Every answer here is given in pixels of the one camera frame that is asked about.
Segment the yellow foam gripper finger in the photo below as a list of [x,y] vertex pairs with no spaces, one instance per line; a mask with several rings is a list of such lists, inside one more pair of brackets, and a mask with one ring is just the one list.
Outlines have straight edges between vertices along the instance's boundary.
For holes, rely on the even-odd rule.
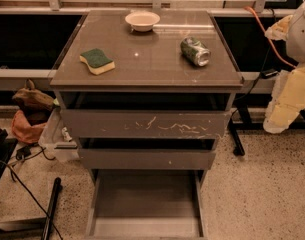
[[287,41],[292,18],[292,15],[283,17],[265,31],[265,36],[271,40]]
[[275,80],[271,96],[263,128],[268,133],[277,134],[288,129],[305,109],[305,65],[301,64],[291,72],[282,70]]

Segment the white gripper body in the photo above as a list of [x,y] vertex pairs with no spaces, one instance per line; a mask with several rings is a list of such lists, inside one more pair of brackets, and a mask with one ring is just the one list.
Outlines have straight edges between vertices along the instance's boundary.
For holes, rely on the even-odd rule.
[[305,63],[305,1],[294,12],[290,20],[286,52],[297,62]]

